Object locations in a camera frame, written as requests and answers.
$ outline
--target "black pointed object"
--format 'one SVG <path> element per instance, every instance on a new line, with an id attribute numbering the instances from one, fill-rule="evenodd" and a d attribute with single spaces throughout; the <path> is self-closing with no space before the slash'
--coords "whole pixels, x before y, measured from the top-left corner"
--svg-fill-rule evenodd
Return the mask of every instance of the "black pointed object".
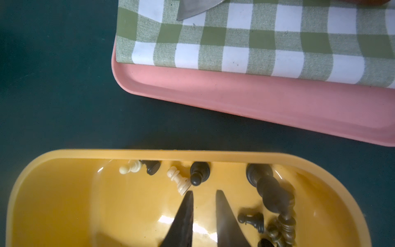
<path id="1" fill-rule="evenodd" d="M 251 247 L 222 190 L 216 193 L 218 247 Z"/>
<path id="2" fill-rule="evenodd" d="M 188 191 L 160 247 L 192 247 L 193 221 L 194 194 Z"/>

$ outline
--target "black chess piece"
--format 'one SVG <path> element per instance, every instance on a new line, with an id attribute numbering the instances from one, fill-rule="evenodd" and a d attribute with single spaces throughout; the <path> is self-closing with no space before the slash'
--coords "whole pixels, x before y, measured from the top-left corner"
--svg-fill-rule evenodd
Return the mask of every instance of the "black chess piece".
<path id="1" fill-rule="evenodd" d="M 265 222 L 262 213 L 256 213 L 253 216 L 248 216 L 243 213 L 240 213 L 237 216 L 237 220 L 241 224 L 250 224 L 255 227 L 259 233 L 263 233 L 265 231 Z"/>
<path id="2" fill-rule="evenodd" d="M 247 179 L 256 187 L 265 207 L 273 213 L 287 214 L 290 201 L 289 193 L 284 190 L 268 164 L 248 164 Z"/>
<path id="3" fill-rule="evenodd" d="M 274 247 L 270 240 L 262 238 L 258 243 L 258 247 Z"/>
<path id="4" fill-rule="evenodd" d="M 210 176 L 210 166 L 207 162 L 196 161 L 191 166 L 191 184 L 198 186 L 206 181 Z"/>
<path id="5" fill-rule="evenodd" d="M 160 161 L 158 160 L 141 160 L 141 162 L 147 166 L 147 173 L 151 176 L 160 168 Z"/>
<path id="6" fill-rule="evenodd" d="M 277 244 L 277 247 L 290 247 L 290 245 L 285 242 L 282 234 L 278 231 L 277 226 L 274 224 L 267 226 L 267 234 L 272 239 L 272 241 Z"/>

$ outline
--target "black pawn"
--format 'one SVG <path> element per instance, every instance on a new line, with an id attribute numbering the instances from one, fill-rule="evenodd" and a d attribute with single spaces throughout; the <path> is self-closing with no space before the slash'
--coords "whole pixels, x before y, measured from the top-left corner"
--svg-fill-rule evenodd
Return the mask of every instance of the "black pawn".
<path id="1" fill-rule="evenodd" d="M 147 173 L 151 176 L 160 168 L 160 162 L 158 160 L 141 160 L 141 162 L 147 166 Z"/>
<path id="2" fill-rule="evenodd" d="M 191 184 L 198 186 L 210 176 L 210 166 L 207 162 L 194 162 L 191 166 Z"/>
<path id="3" fill-rule="evenodd" d="M 274 245 L 269 240 L 262 238 L 258 243 L 258 247 L 274 247 Z"/>
<path id="4" fill-rule="evenodd" d="M 252 225 L 258 230 L 259 233 L 263 233 L 265 231 L 265 221 L 262 213 L 256 213 L 253 216 L 247 216 L 243 213 L 240 213 L 237 216 L 237 220 L 241 224 Z"/>

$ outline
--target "chess piece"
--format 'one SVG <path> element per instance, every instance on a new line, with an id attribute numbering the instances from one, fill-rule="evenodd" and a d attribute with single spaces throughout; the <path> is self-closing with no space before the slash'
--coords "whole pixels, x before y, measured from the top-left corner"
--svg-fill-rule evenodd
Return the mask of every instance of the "chess piece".
<path id="1" fill-rule="evenodd" d="M 191 183 L 198 186 L 210 176 L 210 166 L 207 162 L 194 162 L 191 166 Z"/>
<path id="2" fill-rule="evenodd" d="M 268 239 L 262 238 L 258 243 L 258 247 L 274 247 L 274 245 Z"/>
<path id="3" fill-rule="evenodd" d="M 286 213 L 289 205 L 289 193 L 284 190 L 268 164 L 248 164 L 247 179 L 256 187 L 265 207 L 273 213 Z"/>
<path id="4" fill-rule="evenodd" d="M 255 227 L 259 233 L 263 233 L 265 231 L 265 222 L 262 213 L 256 213 L 253 216 L 247 216 L 243 213 L 240 213 L 237 216 L 237 220 L 241 224 L 250 224 Z"/>
<path id="5" fill-rule="evenodd" d="M 273 242 L 277 244 L 277 247 L 288 247 L 289 245 L 285 243 L 283 236 L 278 231 L 277 226 L 274 224 L 269 224 L 267 226 L 267 234 L 272 239 Z"/>
<path id="6" fill-rule="evenodd" d="M 296 220 L 292 217 L 293 207 L 295 205 L 295 196 L 290 194 L 290 204 L 285 214 L 278 216 L 278 222 L 281 227 L 281 233 L 287 244 L 293 245 L 295 242 L 296 232 L 295 225 Z"/>
<path id="7" fill-rule="evenodd" d="M 141 160 L 143 164 L 147 167 L 147 173 L 149 175 L 154 175 L 160 168 L 160 161 L 158 160 Z"/>
<path id="8" fill-rule="evenodd" d="M 177 190 L 182 196 L 189 189 L 189 187 L 191 187 L 191 181 L 189 180 L 189 178 L 183 177 L 179 173 L 180 171 L 177 170 L 177 167 L 172 166 L 167 171 L 167 176 L 172 181 L 175 181 L 177 183 Z"/>
<path id="9" fill-rule="evenodd" d="M 125 166 L 119 168 L 120 174 L 126 174 L 128 172 L 138 172 L 143 164 L 139 160 L 129 160 Z"/>

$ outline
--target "checkered tablecloth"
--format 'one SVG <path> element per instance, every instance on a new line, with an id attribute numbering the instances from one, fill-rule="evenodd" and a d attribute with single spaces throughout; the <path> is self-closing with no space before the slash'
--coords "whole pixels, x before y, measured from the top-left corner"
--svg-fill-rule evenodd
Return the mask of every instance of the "checkered tablecloth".
<path id="1" fill-rule="evenodd" d="M 119 0 L 117 61 L 395 88 L 395 0 L 227 0 L 177 21 L 178 0 Z"/>

